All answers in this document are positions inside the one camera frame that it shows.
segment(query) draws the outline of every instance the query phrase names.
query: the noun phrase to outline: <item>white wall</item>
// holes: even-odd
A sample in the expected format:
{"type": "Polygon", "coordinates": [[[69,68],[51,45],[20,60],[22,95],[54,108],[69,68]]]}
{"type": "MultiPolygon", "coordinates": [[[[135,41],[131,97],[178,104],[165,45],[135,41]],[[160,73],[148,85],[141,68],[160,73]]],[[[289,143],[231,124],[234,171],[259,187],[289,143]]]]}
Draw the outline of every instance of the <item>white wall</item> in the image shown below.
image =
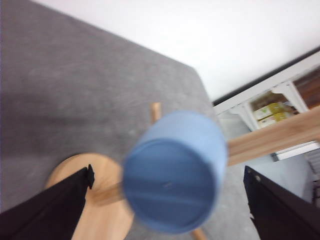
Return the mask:
{"type": "Polygon", "coordinates": [[[320,45],[318,0],[35,0],[195,67],[214,100],[320,45]]]}

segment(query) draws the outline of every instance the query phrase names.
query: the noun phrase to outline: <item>brown wooden panel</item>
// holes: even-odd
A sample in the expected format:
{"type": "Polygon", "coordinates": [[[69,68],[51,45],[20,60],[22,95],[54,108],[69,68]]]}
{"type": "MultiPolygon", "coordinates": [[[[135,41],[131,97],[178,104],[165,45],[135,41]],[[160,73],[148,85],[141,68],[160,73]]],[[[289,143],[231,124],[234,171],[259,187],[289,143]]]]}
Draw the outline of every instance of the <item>brown wooden panel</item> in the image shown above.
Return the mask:
{"type": "Polygon", "coordinates": [[[280,151],[294,145],[318,140],[320,137],[320,106],[284,119],[273,125],[228,141],[228,165],[280,151]]]}
{"type": "Polygon", "coordinates": [[[294,85],[309,109],[320,105],[320,66],[295,80],[294,85]]]}

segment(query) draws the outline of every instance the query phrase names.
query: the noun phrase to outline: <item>gray carpet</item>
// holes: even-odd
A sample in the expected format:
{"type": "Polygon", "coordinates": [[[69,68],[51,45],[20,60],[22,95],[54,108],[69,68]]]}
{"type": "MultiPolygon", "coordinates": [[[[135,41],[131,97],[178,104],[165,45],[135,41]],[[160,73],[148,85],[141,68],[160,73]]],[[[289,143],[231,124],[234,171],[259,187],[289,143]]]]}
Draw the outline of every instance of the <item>gray carpet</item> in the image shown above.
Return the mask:
{"type": "MultiPolygon", "coordinates": [[[[121,163],[150,126],[149,103],[157,101],[164,114],[194,110],[215,119],[193,68],[33,2],[2,0],[1,210],[39,193],[74,154],[121,163]]],[[[212,239],[257,239],[241,172],[227,171],[204,228],[212,239]]],[[[191,238],[135,222],[126,239],[191,238]]]]}

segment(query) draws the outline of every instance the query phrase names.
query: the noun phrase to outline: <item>white shelf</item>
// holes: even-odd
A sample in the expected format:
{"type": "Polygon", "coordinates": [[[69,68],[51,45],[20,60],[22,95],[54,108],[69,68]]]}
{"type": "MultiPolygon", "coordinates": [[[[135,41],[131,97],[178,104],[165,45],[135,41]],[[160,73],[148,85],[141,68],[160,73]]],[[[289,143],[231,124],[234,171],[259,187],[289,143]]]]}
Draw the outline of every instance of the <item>white shelf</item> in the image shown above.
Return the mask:
{"type": "MultiPolygon", "coordinates": [[[[309,109],[293,84],[293,81],[311,72],[318,66],[320,66],[320,51],[220,103],[214,109],[218,115],[225,111],[239,115],[249,129],[255,131],[260,129],[260,126],[253,115],[251,102],[271,90],[275,94],[283,94],[299,113],[304,113],[309,109]]],[[[284,149],[276,152],[276,154],[282,160],[318,148],[320,148],[320,145],[317,142],[308,142],[284,149]]]]}

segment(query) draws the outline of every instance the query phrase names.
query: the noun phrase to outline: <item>blue cup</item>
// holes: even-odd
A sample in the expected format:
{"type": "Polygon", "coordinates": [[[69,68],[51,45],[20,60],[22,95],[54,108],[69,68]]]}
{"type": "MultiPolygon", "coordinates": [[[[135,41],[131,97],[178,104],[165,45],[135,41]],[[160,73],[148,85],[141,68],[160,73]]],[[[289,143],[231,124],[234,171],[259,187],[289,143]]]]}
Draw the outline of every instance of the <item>blue cup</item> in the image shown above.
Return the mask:
{"type": "Polygon", "coordinates": [[[123,192],[146,226],[189,232],[210,216],[226,162],[219,127],[199,113],[176,111],[158,120],[126,157],[123,192]]]}

